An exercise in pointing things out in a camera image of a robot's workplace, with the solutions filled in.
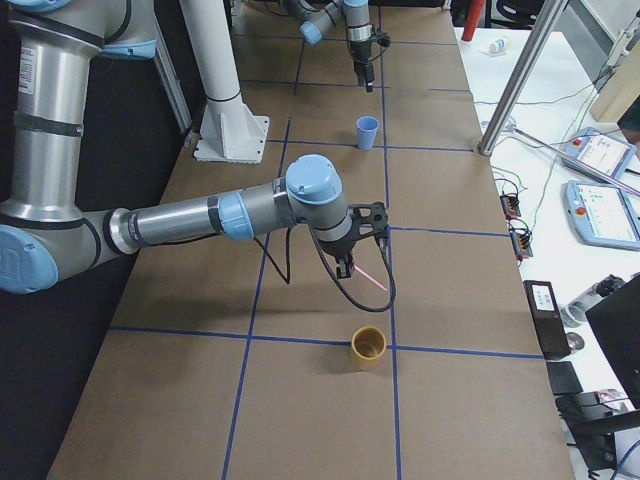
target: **yellow cup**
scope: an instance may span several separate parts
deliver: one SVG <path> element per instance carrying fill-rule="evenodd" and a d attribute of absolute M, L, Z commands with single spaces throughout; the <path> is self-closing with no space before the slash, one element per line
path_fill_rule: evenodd
<path fill-rule="evenodd" d="M 359 328 L 351 337 L 351 356 L 358 370 L 371 370 L 375 367 L 386 348 L 384 333 L 376 327 Z"/>

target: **blue cup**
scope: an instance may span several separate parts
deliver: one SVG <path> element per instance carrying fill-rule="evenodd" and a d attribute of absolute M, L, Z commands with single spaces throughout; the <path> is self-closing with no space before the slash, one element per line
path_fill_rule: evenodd
<path fill-rule="evenodd" d="M 376 140 L 376 133 L 380 123 L 374 117 L 365 115 L 356 120 L 358 131 L 358 148 L 360 150 L 371 150 L 373 142 Z"/>

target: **bottle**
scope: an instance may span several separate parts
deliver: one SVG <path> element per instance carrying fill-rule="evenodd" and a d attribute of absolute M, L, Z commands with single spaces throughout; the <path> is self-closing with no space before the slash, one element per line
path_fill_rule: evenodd
<path fill-rule="evenodd" d="M 500 38 L 495 39 L 493 42 L 489 44 L 489 53 L 492 55 L 496 55 L 498 53 L 503 53 L 509 47 L 509 37 L 502 36 Z"/>
<path fill-rule="evenodd" d="M 560 309 L 560 318 L 566 328 L 576 328 L 587 321 L 587 310 L 604 297 L 608 297 L 625 284 L 620 277 L 609 275 L 601 282 L 582 292 L 573 302 Z"/>

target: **white table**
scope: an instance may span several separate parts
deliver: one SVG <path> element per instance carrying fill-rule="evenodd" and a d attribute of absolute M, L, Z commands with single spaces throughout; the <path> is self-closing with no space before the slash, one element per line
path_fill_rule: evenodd
<path fill-rule="evenodd" d="M 500 99 L 528 34 L 527 31 L 478 29 L 472 42 L 460 41 L 469 86 L 476 102 L 497 102 Z M 462 29 L 456 29 L 458 39 L 461 35 Z M 492 41 L 501 36 L 509 38 L 505 55 L 489 56 L 483 53 L 488 50 Z M 554 101 L 573 95 L 590 84 L 591 79 L 569 43 L 562 33 L 554 32 L 518 102 Z M 581 127 L 577 125 L 585 108 L 591 103 L 589 99 L 594 95 L 593 87 L 588 87 L 577 95 L 556 103 L 517 105 L 512 112 L 511 121 L 515 120 L 518 128 L 546 143 L 570 138 L 579 128 L 587 126 L 594 126 L 605 132 L 616 130 L 618 126 L 615 124 L 595 122 L 588 111 Z M 476 103 L 481 125 L 491 119 L 495 107 L 495 104 Z M 576 117 L 576 124 L 569 129 Z M 522 279 L 550 281 L 558 303 L 564 305 L 609 274 L 629 280 L 634 273 L 640 271 L 640 252 L 593 247 L 578 242 L 565 214 L 561 187 L 569 180 L 585 178 L 567 169 L 560 162 L 555 165 L 534 227 L 534 211 L 542 197 L 544 183 L 555 154 L 547 149 L 531 148 L 512 138 L 503 140 L 508 136 L 510 134 L 507 133 L 501 136 L 491 157 L 491 164 L 517 173 L 527 187 L 527 190 L 520 194 L 520 209 L 523 219 L 533 228 L 534 257 L 522 262 Z M 640 162 L 635 158 L 629 167 L 638 170 Z M 505 177 L 515 181 L 512 175 L 505 174 Z M 624 174 L 621 180 L 640 188 L 639 177 Z M 499 182 L 499 190 L 502 190 L 503 183 Z M 507 192 L 512 191 L 509 185 L 504 189 Z M 632 203 L 636 212 L 640 212 L 640 201 L 633 198 Z M 622 390 L 589 326 L 584 325 L 574 331 L 584 338 L 586 348 L 568 359 L 573 363 L 584 391 L 602 388 Z M 577 449 L 572 449 L 572 460 L 576 477 L 586 478 L 586 467 Z"/>

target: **light blue joint cover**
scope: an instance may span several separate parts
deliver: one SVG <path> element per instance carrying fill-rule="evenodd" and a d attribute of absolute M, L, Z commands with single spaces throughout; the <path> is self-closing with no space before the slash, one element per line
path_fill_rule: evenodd
<path fill-rule="evenodd" d="M 255 236 L 249 212 L 240 192 L 222 197 L 218 203 L 218 214 L 224 233 L 234 240 L 247 240 Z"/>
<path fill-rule="evenodd" d="M 100 55 L 120 60 L 149 60 L 156 54 L 156 40 L 139 43 L 105 45 Z"/>
<path fill-rule="evenodd" d="M 32 293 L 58 281 L 58 266 L 35 237 L 8 225 L 0 225 L 0 289 Z"/>
<path fill-rule="evenodd" d="M 342 180 L 327 157 L 303 155 L 287 169 L 287 191 L 299 202 L 324 205 L 342 193 Z"/>
<path fill-rule="evenodd" d="M 300 33 L 309 45 L 315 45 L 322 40 L 322 32 L 311 22 L 300 25 Z"/>
<path fill-rule="evenodd" d="M 23 12 L 46 13 L 64 7 L 71 0 L 9 0 L 9 3 Z"/>
<path fill-rule="evenodd" d="M 369 5 L 369 0 L 344 0 L 343 5 L 351 8 L 364 7 Z"/>

